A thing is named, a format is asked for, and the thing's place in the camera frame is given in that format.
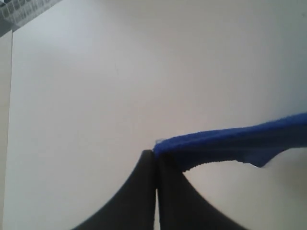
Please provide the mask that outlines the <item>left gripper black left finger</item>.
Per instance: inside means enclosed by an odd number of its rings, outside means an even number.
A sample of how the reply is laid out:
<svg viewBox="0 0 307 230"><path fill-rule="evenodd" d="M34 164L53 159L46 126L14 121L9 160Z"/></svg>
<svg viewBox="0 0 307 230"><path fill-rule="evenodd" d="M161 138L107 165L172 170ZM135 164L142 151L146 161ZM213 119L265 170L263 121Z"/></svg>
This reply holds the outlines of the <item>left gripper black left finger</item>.
<svg viewBox="0 0 307 230"><path fill-rule="evenodd" d="M153 230L155 157L144 150L132 173L115 195L76 230Z"/></svg>

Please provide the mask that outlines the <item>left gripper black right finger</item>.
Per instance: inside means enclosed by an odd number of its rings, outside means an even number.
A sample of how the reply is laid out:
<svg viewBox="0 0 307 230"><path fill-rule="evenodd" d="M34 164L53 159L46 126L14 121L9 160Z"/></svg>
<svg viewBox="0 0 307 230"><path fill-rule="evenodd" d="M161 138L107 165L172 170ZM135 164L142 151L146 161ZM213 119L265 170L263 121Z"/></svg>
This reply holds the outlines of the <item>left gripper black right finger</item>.
<svg viewBox="0 0 307 230"><path fill-rule="evenodd" d="M162 230L244 230L205 200L178 168L163 155L157 160L159 221Z"/></svg>

